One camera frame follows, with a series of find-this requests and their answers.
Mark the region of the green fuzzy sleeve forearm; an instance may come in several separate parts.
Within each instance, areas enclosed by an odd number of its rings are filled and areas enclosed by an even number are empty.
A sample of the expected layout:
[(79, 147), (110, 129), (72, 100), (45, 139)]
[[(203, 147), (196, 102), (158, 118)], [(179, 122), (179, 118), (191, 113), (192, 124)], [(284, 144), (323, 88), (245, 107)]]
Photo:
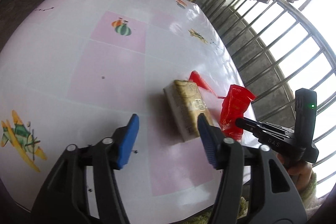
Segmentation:
[(316, 187), (317, 175), (315, 172), (312, 172), (307, 187), (299, 193), (304, 204), (310, 203), (313, 199), (315, 199)]

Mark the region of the person's right hand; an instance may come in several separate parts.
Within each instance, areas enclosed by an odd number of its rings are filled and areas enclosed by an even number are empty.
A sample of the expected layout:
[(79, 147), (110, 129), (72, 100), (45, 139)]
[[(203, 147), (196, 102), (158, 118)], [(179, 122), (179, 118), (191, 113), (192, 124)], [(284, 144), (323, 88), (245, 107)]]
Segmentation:
[(298, 161), (291, 167), (285, 168), (290, 176), (297, 178), (294, 183), (298, 192), (303, 192), (309, 185), (313, 173), (312, 164), (306, 161)]

